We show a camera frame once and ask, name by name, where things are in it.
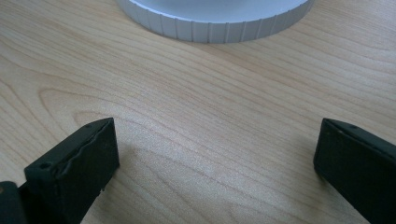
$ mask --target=white round object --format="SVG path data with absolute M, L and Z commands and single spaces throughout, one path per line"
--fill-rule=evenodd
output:
M 276 34 L 301 19 L 314 0 L 117 0 L 150 31 L 201 43 L 233 43 Z

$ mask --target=black block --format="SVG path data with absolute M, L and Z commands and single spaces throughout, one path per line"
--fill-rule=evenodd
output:
M 119 166 L 113 119 L 72 133 L 24 170 L 21 196 L 29 223 L 81 222 Z
M 396 223 L 396 146 L 354 125 L 322 121 L 315 170 L 371 223 Z

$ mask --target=light wood surface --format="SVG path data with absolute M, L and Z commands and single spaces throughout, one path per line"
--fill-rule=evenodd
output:
M 114 0 L 0 1 L 0 180 L 114 117 L 83 223 L 366 223 L 314 172 L 322 118 L 396 143 L 396 2 L 318 0 L 278 35 L 180 42 Z

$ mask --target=black object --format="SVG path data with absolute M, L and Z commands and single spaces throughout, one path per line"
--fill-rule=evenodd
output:
M 80 223 L 119 166 L 114 120 L 89 123 L 26 167 L 18 189 L 0 183 L 0 223 Z
M 396 223 L 396 146 L 354 125 L 324 119 L 315 170 L 371 223 Z

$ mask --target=wood grain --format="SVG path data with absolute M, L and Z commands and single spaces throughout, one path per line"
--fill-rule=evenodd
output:
M 313 170 L 322 118 L 396 143 L 396 2 L 317 0 L 203 45 L 113 0 L 0 1 L 0 179 L 114 117 L 121 168 L 83 223 L 365 223 Z

